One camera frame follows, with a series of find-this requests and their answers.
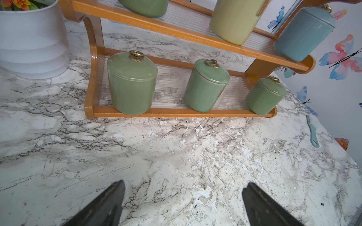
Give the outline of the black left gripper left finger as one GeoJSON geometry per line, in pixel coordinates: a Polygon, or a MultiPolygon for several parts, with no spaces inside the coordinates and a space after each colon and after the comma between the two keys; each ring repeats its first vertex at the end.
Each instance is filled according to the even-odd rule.
{"type": "Polygon", "coordinates": [[[118,226],[122,214],[125,184],[122,180],[112,183],[65,226],[118,226]]]}

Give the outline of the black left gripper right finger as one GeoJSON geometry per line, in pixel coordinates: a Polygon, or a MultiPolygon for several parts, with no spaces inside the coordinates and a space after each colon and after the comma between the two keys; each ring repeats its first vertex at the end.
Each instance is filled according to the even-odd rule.
{"type": "Polygon", "coordinates": [[[242,197],[252,226],[303,226],[253,182],[243,189],[242,197]]]}

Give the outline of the yellow canister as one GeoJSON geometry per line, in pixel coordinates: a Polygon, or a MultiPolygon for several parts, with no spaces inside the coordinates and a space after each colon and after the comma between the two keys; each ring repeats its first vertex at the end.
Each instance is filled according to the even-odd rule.
{"type": "Polygon", "coordinates": [[[218,0],[209,28],[223,40],[242,45],[253,32],[269,0],[218,0]]]}

